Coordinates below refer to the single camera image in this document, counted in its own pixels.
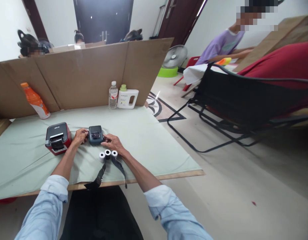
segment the door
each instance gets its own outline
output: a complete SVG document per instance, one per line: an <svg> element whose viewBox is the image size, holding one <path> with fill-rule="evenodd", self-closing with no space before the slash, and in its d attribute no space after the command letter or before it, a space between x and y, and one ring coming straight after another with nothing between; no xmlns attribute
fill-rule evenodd
<svg viewBox="0 0 308 240"><path fill-rule="evenodd" d="M23 0L25 9L27 11L27 15L31 20L32 26L34 28L34 31L36 33L37 38L40 39L46 39L48 41L44 25L41 20L41 16L37 10L36 3L34 0Z"/></svg>
<svg viewBox="0 0 308 240"><path fill-rule="evenodd" d="M158 38L174 37L172 47L184 45L207 0L169 0Z"/></svg>
<svg viewBox="0 0 308 240"><path fill-rule="evenodd" d="M74 0L85 43L117 43L129 32L133 0Z"/></svg>

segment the plastic bottle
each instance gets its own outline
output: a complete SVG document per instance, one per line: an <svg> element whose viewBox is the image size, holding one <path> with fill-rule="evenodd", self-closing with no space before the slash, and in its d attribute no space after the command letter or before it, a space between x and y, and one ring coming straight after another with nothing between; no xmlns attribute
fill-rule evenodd
<svg viewBox="0 0 308 240"><path fill-rule="evenodd" d="M136 89L126 89L126 84L122 84L120 92L118 94L117 107L125 109L133 109L135 107L138 92L139 91ZM134 96L133 103L130 103L130 99L133 96Z"/></svg>
<svg viewBox="0 0 308 240"><path fill-rule="evenodd" d="M35 109L37 114L41 119L47 119L51 114L44 105L40 95L33 91L33 89L28 86L28 83L21 83L22 88L25 91L26 99L30 105Z"/></svg>
<svg viewBox="0 0 308 240"><path fill-rule="evenodd" d="M108 107L110 109L115 109L117 107L117 93L116 81L113 81L108 94Z"/></svg>

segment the white detergent bottle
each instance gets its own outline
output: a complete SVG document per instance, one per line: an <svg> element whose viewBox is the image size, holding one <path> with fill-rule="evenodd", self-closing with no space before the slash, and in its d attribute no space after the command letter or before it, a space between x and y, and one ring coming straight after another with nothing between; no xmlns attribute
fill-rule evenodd
<svg viewBox="0 0 308 240"><path fill-rule="evenodd" d="M130 103L131 97L134 96L133 103ZM133 109L135 107L136 99L138 96L138 90L126 89L126 84L122 84L118 93L117 107L125 109Z"/></svg>

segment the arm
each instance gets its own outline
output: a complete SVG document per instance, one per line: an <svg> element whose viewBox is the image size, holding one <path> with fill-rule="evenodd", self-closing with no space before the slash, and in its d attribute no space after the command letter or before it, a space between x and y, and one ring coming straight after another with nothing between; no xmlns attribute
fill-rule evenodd
<svg viewBox="0 0 308 240"><path fill-rule="evenodd" d="M244 50L242 52L234 53L230 55L217 55L216 57L209 59L209 62L218 62L218 61L221 61L223 58L227 58L227 57L230 57L232 59L245 58L251 51L252 50L250 49L250 50Z"/></svg>
<svg viewBox="0 0 308 240"><path fill-rule="evenodd" d="M149 204L155 220L168 233L168 239L212 239L191 212L182 204L169 187L140 164L121 144L118 137L107 134L102 146L116 150L134 174Z"/></svg>
<svg viewBox="0 0 308 240"><path fill-rule="evenodd" d="M67 186L74 156L79 145L86 141L87 132L84 128L76 131L62 160L42 185L15 239L57 239L63 211L62 203L68 201Z"/></svg>
<svg viewBox="0 0 308 240"><path fill-rule="evenodd" d="M70 180L71 169L74 162L76 151L81 144L86 142L87 134L88 130L85 128L81 128L76 131L74 140L72 141L68 150L65 152L64 156L62 157L62 160L59 162L59 164L52 172L51 176L59 175L66 178L67 181Z"/></svg>
<svg viewBox="0 0 308 240"><path fill-rule="evenodd" d="M241 53L244 52L246 50L254 50L255 47L249 47L249 48L242 48L242 49L235 49L233 52L231 52L231 54L236 54L236 53Z"/></svg>

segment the black pants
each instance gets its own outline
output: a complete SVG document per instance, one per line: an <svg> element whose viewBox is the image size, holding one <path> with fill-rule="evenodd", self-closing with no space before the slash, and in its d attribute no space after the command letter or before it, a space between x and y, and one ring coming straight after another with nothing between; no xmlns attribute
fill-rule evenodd
<svg viewBox="0 0 308 240"><path fill-rule="evenodd" d="M61 240L143 240L119 186L73 191Z"/></svg>

